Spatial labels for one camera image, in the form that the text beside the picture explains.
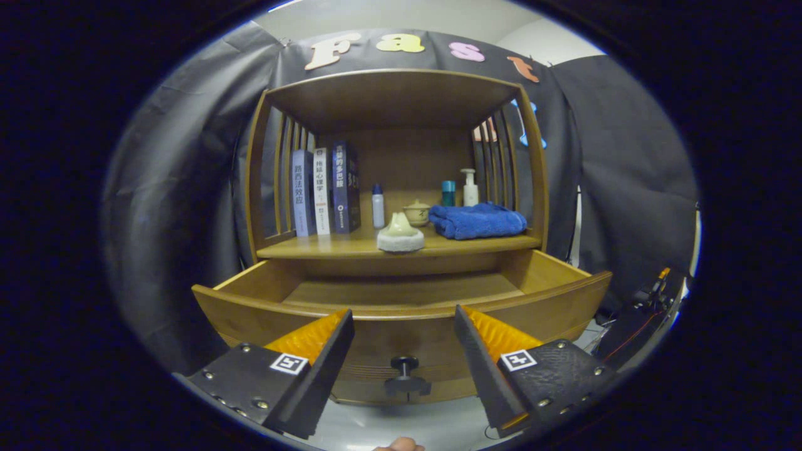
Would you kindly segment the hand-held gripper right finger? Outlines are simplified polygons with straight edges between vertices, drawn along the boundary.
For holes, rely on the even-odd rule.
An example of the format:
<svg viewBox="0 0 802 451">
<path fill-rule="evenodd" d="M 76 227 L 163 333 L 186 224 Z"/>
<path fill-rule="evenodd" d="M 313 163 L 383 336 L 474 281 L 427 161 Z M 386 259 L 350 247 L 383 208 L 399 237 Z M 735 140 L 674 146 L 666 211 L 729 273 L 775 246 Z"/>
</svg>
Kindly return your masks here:
<svg viewBox="0 0 802 451">
<path fill-rule="evenodd" d="M 618 380 L 613 366 L 570 340 L 544 342 L 468 306 L 456 306 L 454 326 L 500 437 L 541 437 L 585 413 Z"/>
</svg>

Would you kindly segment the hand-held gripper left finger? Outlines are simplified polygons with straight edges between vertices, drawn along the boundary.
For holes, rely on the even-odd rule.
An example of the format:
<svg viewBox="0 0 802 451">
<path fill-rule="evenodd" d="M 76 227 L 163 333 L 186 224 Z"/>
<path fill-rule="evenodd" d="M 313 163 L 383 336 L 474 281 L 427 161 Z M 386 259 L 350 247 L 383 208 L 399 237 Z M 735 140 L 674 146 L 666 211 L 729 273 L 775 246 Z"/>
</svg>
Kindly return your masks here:
<svg viewBox="0 0 802 451">
<path fill-rule="evenodd" d="M 247 422 L 307 439 L 316 432 L 353 337 L 352 311 L 336 311 L 268 345 L 239 343 L 184 384 Z"/>
</svg>

